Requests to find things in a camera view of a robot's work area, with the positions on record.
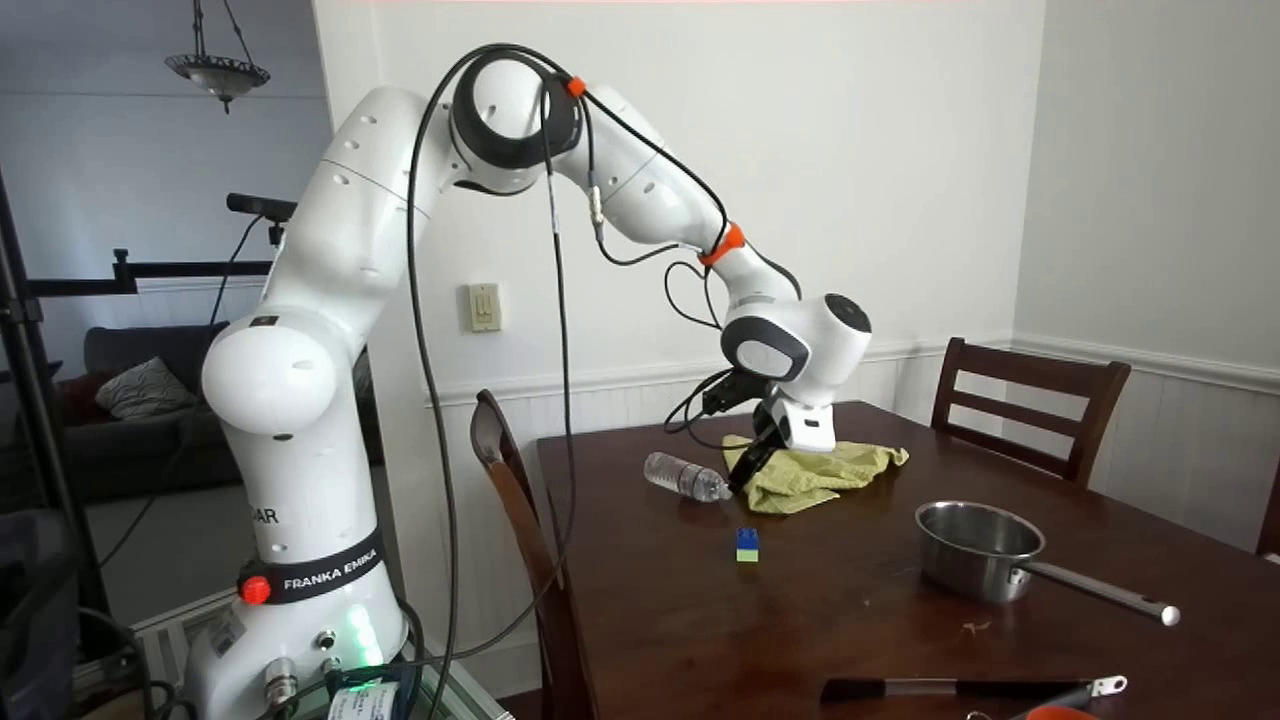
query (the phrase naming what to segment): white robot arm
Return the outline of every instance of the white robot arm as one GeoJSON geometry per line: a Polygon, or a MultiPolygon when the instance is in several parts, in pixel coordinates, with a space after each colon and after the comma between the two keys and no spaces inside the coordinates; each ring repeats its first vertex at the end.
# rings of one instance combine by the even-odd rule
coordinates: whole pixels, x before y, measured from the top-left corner
{"type": "Polygon", "coordinates": [[[426,232],[436,196],[524,192],[546,165],[593,196],[637,244],[687,244],[728,289],[728,402],[761,395],[761,448],[833,448],[833,395],[869,348],[849,295],[801,301],[745,244],[656,131],[607,89],[539,51],[468,51],[426,105],[372,92],[311,173],[261,304],[206,360],[258,519],[238,619],[194,648],[202,718],[269,718],[333,668],[388,663],[405,615],[380,560],[352,366],[405,281],[405,212],[426,232]]]}

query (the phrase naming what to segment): pot handle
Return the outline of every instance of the pot handle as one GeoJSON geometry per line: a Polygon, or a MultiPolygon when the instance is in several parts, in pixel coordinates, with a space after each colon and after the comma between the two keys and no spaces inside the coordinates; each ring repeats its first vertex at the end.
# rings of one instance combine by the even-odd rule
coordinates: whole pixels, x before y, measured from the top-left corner
{"type": "Polygon", "coordinates": [[[1097,576],[1085,576],[1085,572],[1073,572],[1073,567],[1061,567],[1061,563],[1028,560],[1024,567],[1037,572],[1037,576],[1047,576],[1058,584],[1080,587],[1087,596],[1101,596],[1101,602],[1123,605],[1132,611],[1143,611],[1143,615],[1159,619],[1163,627],[1178,627],[1185,619],[1185,611],[1178,605],[1150,602],[1139,592],[1130,592],[1120,584],[1106,584],[1097,576]]]}

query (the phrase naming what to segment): stainless steel pot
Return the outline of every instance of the stainless steel pot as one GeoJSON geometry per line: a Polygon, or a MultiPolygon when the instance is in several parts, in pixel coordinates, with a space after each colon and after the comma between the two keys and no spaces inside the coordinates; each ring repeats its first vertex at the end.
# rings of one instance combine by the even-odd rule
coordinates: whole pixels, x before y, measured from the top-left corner
{"type": "Polygon", "coordinates": [[[975,500],[933,500],[918,507],[918,527],[920,572],[950,592],[990,605],[1013,605],[1028,592],[1033,576],[1047,576],[1058,584],[1143,611],[1163,627],[1180,623],[1178,605],[1159,605],[1097,576],[1037,560],[1043,551],[1043,531],[1006,507],[975,500]]]}

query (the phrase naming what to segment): dark wooden table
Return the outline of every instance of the dark wooden table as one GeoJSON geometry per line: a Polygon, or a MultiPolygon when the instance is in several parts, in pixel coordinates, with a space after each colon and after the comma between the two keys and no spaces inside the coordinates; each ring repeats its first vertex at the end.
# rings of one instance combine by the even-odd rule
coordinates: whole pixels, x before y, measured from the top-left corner
{"type": "Polygon", "coordinates": [[[828,676],[1073,682],[1123,673],[1132,689],[1101,718],[1280,718],[1280,567],[1178,523],[1058,488],[869,404],[839,408],[839,439],[899,443],[908,468],[793,519],[752,517],[761,563],[742,567],[738,504],[699,507],[644,485],[653,448],[722,465],[662,428],[539,439],[568,504],[568,576],[606,720],[699,718],[951,718],[1007,701],[861,701],[821,710],[828,676]],[[1185,610],[1180,627],[1033,580],[1017,605],[950,596],[920,580],[918,507],[965,496],[1042,523],[1042,560],[1185,610]]]}

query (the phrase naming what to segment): ceiling light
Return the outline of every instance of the ceiling light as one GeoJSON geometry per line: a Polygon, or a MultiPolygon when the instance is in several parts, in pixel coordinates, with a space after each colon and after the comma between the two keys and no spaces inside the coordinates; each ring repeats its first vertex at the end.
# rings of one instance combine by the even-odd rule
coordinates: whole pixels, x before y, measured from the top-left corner
{"type": "Polygon", "coordinates": [[[238,42],[242,42],[245,62],[238,62],[238,57],[208,57],[208,51],[206,51],[206,9],[202,9],[202,0],[194,0],[194,51],[169,57],[166,64],[169,64],[182,82],[194,82],[194,85],[208,89],[208,92],[225,105],[225,111],[231,111],[231,101],[245,97],[245,92],[251,92],[251,89],[261,89],[261,85],[269,85],[274,73],[261,68],[261,64],[251,64],[251,51],[248,51],[245,32],[242,32],[242,26],[238,26],[231,0],[225,0],[225,12],[227,12],[227,19],[231,19],[231,32],[238,32],[238,42]]]}

